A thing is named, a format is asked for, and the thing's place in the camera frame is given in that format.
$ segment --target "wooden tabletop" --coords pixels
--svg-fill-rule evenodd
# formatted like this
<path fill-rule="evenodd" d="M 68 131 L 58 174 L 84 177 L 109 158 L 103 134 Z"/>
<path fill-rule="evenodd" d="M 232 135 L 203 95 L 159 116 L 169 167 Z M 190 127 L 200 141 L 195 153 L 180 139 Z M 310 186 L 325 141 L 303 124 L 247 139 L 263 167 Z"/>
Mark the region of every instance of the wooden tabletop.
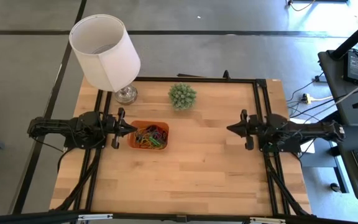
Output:
<path fill-rule="evenodd" d="M 125 121 L 162 121 L 170 127 L 164 151 L 142 151 L 120 138 L 118 150 L 103 149 L 92 211 L 203 215 L 271 215 L 263 155 L 244 148 L 245 139 L 226 126 L 239 122 L 242 109 L 256 114 L 254 92 L 246 83 L 189 83 L 197 91 L 195 106 L 174 111 L 168 91 L 172 82 L 134 82 L 135 103 L 123 106 Z M 288 117 L 280 80 L 267 80 L 273 113 Z M 93 111 L 97 89 L 83 81 L 74 116 Z M 262 109 L 263 94 L 260 90 Z M 118 104 L 112 99 L 110 113 Z M 285 183 L 306 211 L 310 205 L 299 161 L 281 153 Z M 59 206 L 80 175 L 84 150 L 62 160 L 50 208 Z M 85 206 L 84 190 L 81 207 Z M 276 186 L 279 210 L 280 191 Z"/>

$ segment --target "succulent plant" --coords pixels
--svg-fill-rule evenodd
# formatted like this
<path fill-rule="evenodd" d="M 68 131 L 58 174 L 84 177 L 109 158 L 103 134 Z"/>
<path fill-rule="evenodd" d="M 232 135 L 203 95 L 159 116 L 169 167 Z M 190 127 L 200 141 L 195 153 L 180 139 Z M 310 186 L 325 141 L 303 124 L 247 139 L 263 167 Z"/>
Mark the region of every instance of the succulent plant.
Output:
<path fill-rule="evenodd" d="M 191 108 L 196 102 L 196 94 L 197 92 L 185 83 L 174 84 L 168 93 L 175 110 Z"/>

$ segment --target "concrete floor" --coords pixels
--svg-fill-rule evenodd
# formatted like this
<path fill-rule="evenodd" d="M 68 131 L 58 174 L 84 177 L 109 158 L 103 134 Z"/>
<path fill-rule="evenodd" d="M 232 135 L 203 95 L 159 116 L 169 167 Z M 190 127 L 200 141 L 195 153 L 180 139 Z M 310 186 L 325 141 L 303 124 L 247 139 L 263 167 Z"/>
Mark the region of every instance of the concrete floor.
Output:
<path fill-rule="evenodd" d="M 68 30 L 80 2 L 0 0 L 0 29 Z M 308 10 L 295 12 L 285 7 L 284 0 L 93 0 L 88 1 L 84 16 L 111 14 L 122 19 L 128 30 L 290 30 L 324 31 L 335 36 L 131 36 L 142 61 L 140 76 L 173 77 L 187 73 L 221 77 L 227 69 L 232 77 L 281 79 L 289 98 L 294 90 L 321 73 L 317 53 L 335 49 L 345 40 L 340 37 L 347 37 L 358 28 L 358 2 L 354 2 L 350 6 L 317 3 Z M 0 215 L 9 212 L 32 145 L 26 135 L 28 123 L 44 112 L 67 39 L 65 35 L 0 35 L 0 141 L 6 144 L 0 150 Z M 71 55 L 53 118 L 72 116 L 82 74 Z M 296 96 L 303 92 L 315 98 L 330 95 L 324 84 L 310 85 Z M 45 142 L 62 146 L 63 138 L 48 136 Z M 43 148 L 25 212 L 48 210 L 59 156 L 59 152 Z M 304 169 L 304 175 L 314 214 L 358 221 L 355 196 L 336 194 L 326 188 L 336 181 L 333 170 Z"/>

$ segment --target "lamp base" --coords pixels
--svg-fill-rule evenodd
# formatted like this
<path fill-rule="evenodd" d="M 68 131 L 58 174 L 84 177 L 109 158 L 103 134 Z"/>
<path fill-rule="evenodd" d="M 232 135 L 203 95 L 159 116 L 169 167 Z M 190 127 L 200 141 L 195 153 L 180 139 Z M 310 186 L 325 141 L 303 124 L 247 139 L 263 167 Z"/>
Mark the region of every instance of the lamp base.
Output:
<path fill-rule="evenodd" d="M 129 105 L 135 102 L 137 98 L 137 90 L 133 85 L 125 86 L 118 92 L 114 93 L 118 103 L 122 105 Z"/>

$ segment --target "table lamp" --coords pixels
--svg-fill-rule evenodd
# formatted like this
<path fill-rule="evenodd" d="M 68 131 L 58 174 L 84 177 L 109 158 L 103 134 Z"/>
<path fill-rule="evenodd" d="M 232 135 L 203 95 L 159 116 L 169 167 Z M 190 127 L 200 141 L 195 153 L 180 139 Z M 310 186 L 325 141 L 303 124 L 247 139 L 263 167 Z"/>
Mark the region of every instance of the table lamp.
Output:
<path fill-rule="evenodd" d="M 75 24 L 69 41 L 89 84 L 114 92 L 121 104 L 136 100 L 131 82 L 139 73 L 140 58 L 124 23 L 114 16 L 89 16 Z"/>

